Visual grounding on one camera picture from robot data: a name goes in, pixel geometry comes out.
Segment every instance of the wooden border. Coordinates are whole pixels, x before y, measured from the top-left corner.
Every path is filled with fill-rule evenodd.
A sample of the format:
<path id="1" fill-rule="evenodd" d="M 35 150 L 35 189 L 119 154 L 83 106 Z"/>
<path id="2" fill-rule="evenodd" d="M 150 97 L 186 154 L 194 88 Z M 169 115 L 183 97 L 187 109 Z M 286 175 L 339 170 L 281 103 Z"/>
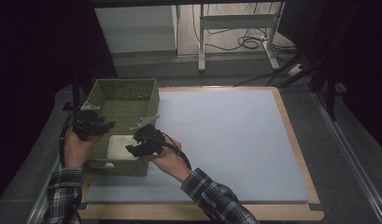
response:
<path id="1" fill-rule="evenodd" d="M 304 156 L 283 100 L 277 88 L 273 87 L 184 87 L 160 88 L 159 91 L 271 91 L 283 119 L 299 169 L 304 178 L 309 201 L 305 204 L 244 204 L 258 220 L 322 220 L 323 211 L 312 211 L 309 204 L 320 204 L 316 189 L 310 177 Z M 83 185 L 86 196 L 92 183 L 88 176 Z M 127 219 L 127 220 L 209 220 L 195 204 L 89 204 L 86 210 L 79 210 L 82 219 Z"/>

